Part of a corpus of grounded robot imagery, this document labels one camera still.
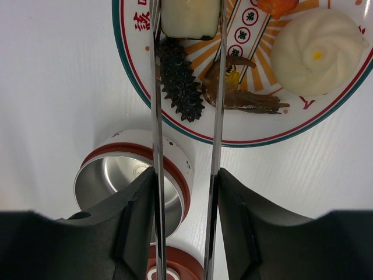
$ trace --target white table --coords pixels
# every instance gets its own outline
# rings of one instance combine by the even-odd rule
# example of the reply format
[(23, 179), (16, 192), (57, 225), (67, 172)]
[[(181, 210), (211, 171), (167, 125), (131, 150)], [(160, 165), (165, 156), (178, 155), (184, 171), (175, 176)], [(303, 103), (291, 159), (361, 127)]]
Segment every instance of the white table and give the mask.
[[(84, 157), (122, 127), (150, 127), (126, 77), (110, 0), (0, 1), (0, 209), (51, 218), (78, 211), (73, 180)], [(246, 186), (296, 213), (373, 208), (373, 79), (309, 131), (261, 148), (224, 148)], [(189, 215), (171, 243), (203, 260), (212, 147), (167, 125), (195, 165)], [(221, 231), (216, 279), (228, 279)]]

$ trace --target metal tongs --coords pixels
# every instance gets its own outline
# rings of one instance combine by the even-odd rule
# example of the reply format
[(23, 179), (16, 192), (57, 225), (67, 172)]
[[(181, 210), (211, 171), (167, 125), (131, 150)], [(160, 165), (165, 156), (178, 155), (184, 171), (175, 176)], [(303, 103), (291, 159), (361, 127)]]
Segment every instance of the metal tongs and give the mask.
[[(212, 164), (210, 174), (209, 203), (207, 209), (207, 228), (205, 245), (205, 280), (213, 279), (214, 245), (217, 220), (217, 175), (220, 170), (221, 137), (223, 133), (224, 117), (224, 89), (227, 54), (227, 21), (226, 1), (220, 1), (220, 71), (217, 104), (215, 111), (214, 140), (212, 152)], [(157, 176), (156, 191), (154, 196), (155, 231), (156, 231), (156, 255), (157, 255), (157, 279), (166, 280), (167, 256), (166, 256), (166, 232), (164, 214), (164, 175), (163, 175), (163, 143), (162, 143), (162, 109), (160, 83), (156, 76), (156, 47), (160, 39), (160, 0), (150, 1), (150, 64), (152, 68), (152, 126), (153, 126), (153, 164)]]

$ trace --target white plate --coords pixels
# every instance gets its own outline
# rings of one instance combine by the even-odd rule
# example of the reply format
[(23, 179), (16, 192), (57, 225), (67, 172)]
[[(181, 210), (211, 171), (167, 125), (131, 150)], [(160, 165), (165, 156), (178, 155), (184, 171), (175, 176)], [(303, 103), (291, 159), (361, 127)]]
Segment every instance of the white plate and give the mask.
[[(149, 2), (150, 0), (112, 0), (115, 39), (124, 68), (136, 91), (150, 106), (149, 68)], [(232, 147), (262, 146), (276, 143), (302, 133), (337, 110), (361, 85), (370, 73), (373, 62), (373, 11), (370, 1), (361, 0), (300, 0), (298, 6), (280, 20), (272, 19), (256, 7), (256, 0), (227, 0), (229, 54), (238, 51), (256, 62), (256, 69), (238, 66), (240, 89), (259, 94), (276, 94), (290, 103), (282, 114), (263, 115), (227, 110), (224, 113), (223, 145)], [(361, 62), (343, 86), (320, 97), (298, 97), (283, 90), (270, 68), (269, 54), (281, 28), (291, 19), (310, 9), (328, 7), (349, 15), (359, 26), (370, 46), (363, 52)], [(192, 61), (195, 76), (201, 78), (216, 58), (220, 47), (220, 33), (211, 41), (184, 40), (181, 44)], [(171, 108), (170, 100), (162, 101), (163, 120), (177, 131), (211, 144), (215, 109), (207, 102), (200, 120), (181, 121), (181, 114)]]

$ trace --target red cup rim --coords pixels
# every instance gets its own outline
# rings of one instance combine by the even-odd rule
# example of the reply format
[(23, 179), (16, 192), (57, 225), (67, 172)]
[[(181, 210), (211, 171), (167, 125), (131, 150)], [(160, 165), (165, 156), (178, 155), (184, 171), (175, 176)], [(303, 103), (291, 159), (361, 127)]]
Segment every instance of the red cup rim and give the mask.
[[(134, 144), (134, 143), (127, 143), (127, 142), (117, 142), (103, 145), (93, 152), (91, 152), (83, 161), (82, 166), (85, 165), (88, 161), (93, 159), (96, 156), (110, 153), (110, 152), (128, 152), (134, 153), (136, 155), (143, 156), (150, 160), (153, 160), (153, 150), (142, 145)], [(181, 171), (177, 168), (177, 166), (167, 157), (163, 156), (163, 165), (164, 169), (166, 169), (175, 179), (175, 181), (180, 186), (182, 196), (184, 198), (184, 215), (182, 217), (182, 221), (187, 217), (189, 208), (191, 206), (191, 194), (189, 191), (188, 183), (184, 176), (182, 175)]]

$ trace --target red chinese character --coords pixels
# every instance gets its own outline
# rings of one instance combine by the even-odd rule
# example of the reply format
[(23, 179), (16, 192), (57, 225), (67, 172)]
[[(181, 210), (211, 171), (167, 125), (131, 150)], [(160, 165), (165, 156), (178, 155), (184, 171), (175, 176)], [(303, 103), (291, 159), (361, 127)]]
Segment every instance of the red chinese character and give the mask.
[(135, 29), (138, 29), (139, 31), (150, 29), (150, 12), (146, 13), (146, 15), (142, 13), (140, 16), (136, 12), (133, 20), (136, 21)]

